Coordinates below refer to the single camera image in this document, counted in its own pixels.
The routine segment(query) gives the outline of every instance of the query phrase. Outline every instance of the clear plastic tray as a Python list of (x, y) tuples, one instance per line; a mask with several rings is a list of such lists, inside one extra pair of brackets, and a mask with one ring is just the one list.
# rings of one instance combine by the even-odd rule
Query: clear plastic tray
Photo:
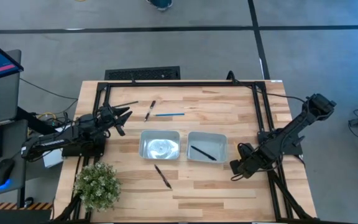
[(145, 130), (140, 134), (139, 155), (144, 159), (178, 159), (179, 152), (177, 131)]
[[(191, 146), (213, 156), (216, 161), (194, 150)], [(188, 135), (187, 158), (200, 162), (222, 163), (227, 159), (226, 148), (227, 137), (225, 135), (192, 131)]]

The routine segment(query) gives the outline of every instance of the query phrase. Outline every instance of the shoe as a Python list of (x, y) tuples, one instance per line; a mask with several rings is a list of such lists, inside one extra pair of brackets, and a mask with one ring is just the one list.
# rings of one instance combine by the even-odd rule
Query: shoe
[(173, 1), (171, 2), (171, 4), (169, 4), (167, 7), (163, 7), (163, 8), (161, 8), (161, 7), (157, 7), (157, 6), (155, 6), (156, 8), (157, 8), (157, 10), (158, 11), (165, 11), (165, 10), (167, 10), (167, 9), (169, 9), (169, 8), (171, 8), (172, 7), (172, 4), (173, 4)]

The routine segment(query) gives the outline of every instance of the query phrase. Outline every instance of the green plant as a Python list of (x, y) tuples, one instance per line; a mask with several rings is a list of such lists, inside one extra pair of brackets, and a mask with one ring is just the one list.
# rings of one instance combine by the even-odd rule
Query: green plant
[(74, 191), (81, 194), (80, 198), (87, 212), (93, 209), (114, 209), (114, 203), (119, 200), (121, 193), (121, 183), (116, 178), (116, 173), (111, 165), (97, 162), (84, 167), (76, 175)]

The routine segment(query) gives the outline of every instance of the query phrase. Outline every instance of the gray floor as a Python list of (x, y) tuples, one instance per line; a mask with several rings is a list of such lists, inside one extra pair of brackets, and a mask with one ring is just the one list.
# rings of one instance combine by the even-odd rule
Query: gray floor
[[(358, 25), (358, 1), (254, 2), (261, 26)], [(0, 0), (0, 29), (250, 25), (246, 0), (181, 0), (164, 13), (141, 0)], [(347, 128), (358, 108), (358, 30), (261, 33), (271, 79), (283, 80), (288, 95), (322, 93), (336, 101), (327, 121), (303, 132), (306, 171), (318, 216), (358, 223), (358, 139)], [(262, 78), (252, 31), (0, 34), (0, 46), (22, 50), (22, 78), (66, 96), (114, 68), (179, 65), (182, 79), (222, 79), (228, 70)], [(70, 103), (21, 83), (19, 104), (28, 111), (58, 112)], [(300, 106), (290, 100), (293, 116)], [(51, 201), (60, 167), (29, 166), (27, 195)]]

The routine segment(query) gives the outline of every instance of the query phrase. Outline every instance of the wooden table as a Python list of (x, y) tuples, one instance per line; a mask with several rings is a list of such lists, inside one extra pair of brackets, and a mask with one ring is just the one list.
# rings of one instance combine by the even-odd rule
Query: wooden table
[[(92, 113), (97, 84), (94, 81), (83, 82), (75, 117)], [(266, 86), (268, 93), (285, 94), (282, 82), (266, 81)], [(268, 98), (275, 127), (283, 127), (291, 121), (287, 99), (277, 96)], [(118, 177), (123, 183), (121, 199), (115, 210), (94, 211), (92, 222), (275, 220), (265, 172), (255, 173), (250, 179), (230, 181), (233, 174), (229, 161), (239, 159), (235, 145), (240, 142), (257, 145), (256, 133), (259, 128), (250, 89), (243, 86), (112, 88), (110, 105), (136, 100), (139, 100), (138, 104), (130, 105), (133, 114), (125, 125), (126, 136), (120, 137), (112, 129), (105, 154), (101, 158), (117, 169)], [(145, 123), (144, 117), (152, 100), (157, 100), (152, 114), (183, 112), (186, 115), (151, 116)], [(259, 100), (263, 102), (262, 96), (259, 96)], [(139, 137), (145, 129), (179, 131), (179, 159), (150, 161), (141, 158)], [(188, 161), (185, 151), (190, 131), (225, 134), (228, 139), (227, 162), (206, 164)], [(77, 157), (69, 157), (63, 163), (55, 198), (55, 216), (61, 214), (70, 202), (77, 160)], [(154, 164), (162, 170), (171, 183), (172, 190), (164, 185)], [(293, 156), (285, 156), (283, 167), (290, 192), (306, 212), (316, 216), (303, 164)], [(278, 197), (284, 217), (285, 209), (279, 190)]]

